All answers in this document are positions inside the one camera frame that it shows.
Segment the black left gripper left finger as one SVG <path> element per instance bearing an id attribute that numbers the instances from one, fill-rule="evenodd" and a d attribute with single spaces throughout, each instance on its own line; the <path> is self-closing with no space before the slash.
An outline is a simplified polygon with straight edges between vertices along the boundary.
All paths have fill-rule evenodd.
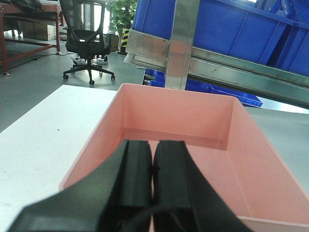
<path id="1" fill-rule="evenodd" d="M 11 232 L 117 232 L 148 208 L 152 154 L 147 141 L 124 140 L 93 172 L 26 206 Z"/>

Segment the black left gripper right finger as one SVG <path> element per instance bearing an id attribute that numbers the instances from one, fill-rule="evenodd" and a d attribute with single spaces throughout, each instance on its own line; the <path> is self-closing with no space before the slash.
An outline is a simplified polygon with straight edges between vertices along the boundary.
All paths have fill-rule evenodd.
<path id="1" fill-rule="evenodd" d="M 156 232 L 249 232 L 203 176 L 183 141 L 160 141 L 154 156 Z"/>

